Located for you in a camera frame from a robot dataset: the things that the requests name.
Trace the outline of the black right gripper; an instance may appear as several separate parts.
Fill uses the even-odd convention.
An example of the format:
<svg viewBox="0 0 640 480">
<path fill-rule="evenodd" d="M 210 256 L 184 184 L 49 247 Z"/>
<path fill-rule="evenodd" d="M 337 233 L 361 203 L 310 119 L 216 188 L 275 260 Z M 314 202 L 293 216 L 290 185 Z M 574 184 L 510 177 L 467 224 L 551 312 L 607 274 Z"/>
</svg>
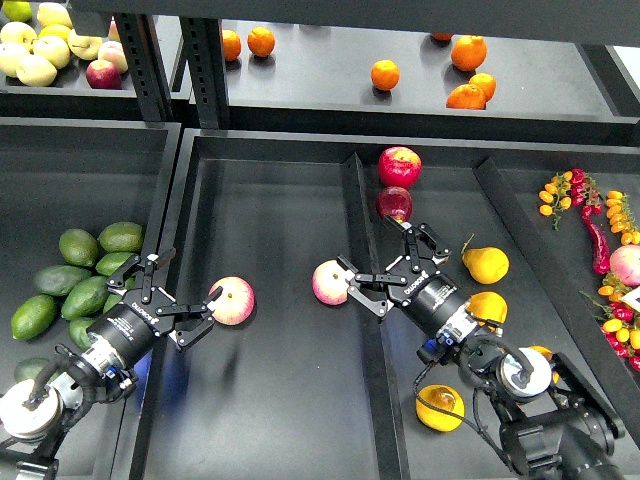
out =
<svg viewBox="0 0 640 480">
<path fill-rule="evenodd" d="M 346 271 L 348 296 L 380 319 L 399 309 L 428 338 L 466 339 L 473 332 L 473 317 L 467 311 L 470 296 L 438 268 L 449 260 L 451 250 L 425 222 L 414 226 L 390 215 L 384 221 L 401 232 L 404 257 L 374 274 L 362 273 L 338 255 L 336 261 Z M 430 257 L 419 255 L 419 242 L 431 252 Z"/>
</svg>

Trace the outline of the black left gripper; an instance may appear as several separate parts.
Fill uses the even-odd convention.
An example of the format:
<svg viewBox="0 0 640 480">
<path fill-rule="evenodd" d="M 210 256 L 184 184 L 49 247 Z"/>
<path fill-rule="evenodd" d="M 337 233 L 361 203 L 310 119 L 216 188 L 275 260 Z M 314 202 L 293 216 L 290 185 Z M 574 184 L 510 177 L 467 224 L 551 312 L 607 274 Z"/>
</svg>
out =
<svg viewBox="0 0 640 480">
<path fill-rule="evenodd" d="M 162 288 L 153 287 L 155 272 L 175 255 L 175 247 L 145 258 L 132 254 L 107 278 L 108 291 L 124 296 L 87 329 L 91 347 L 85 360 L 94 369 L 128 370 L 162 337 L 170 338 L 182 352 L 212 330 L 222 287 L 216 287 L 198 304 L 178 303 Z M 141 289 L 125 292 L 126 280 L 137 272 L 143 274 Z"/>
</svg>

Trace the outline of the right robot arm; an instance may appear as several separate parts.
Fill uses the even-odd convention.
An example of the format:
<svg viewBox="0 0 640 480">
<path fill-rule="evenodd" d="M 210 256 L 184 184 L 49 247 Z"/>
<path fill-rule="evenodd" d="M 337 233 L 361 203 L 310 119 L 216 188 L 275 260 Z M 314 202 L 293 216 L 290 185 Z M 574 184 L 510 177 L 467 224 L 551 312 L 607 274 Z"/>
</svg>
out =
<svg viewBox="0 0 640 480">
<path fill-rule="evenodd" d="M 404 252 L 380 273 L 338 256 L 346 292 L 384 319 L 399 309 L 426 336 L 417 355 L 427 370 L 453 363 L 499 421 L 493 440 L 478 415 L 470 426 L 513 473 L 527 479 L 620 479 L 612 462 L 624 424 L 562 353 L 545 357 L 516 347 L 491 318 L 474 314 L 471 297 L 441 269 L 450 252 L 425 223 L 396 223 Z"/>
</svg>

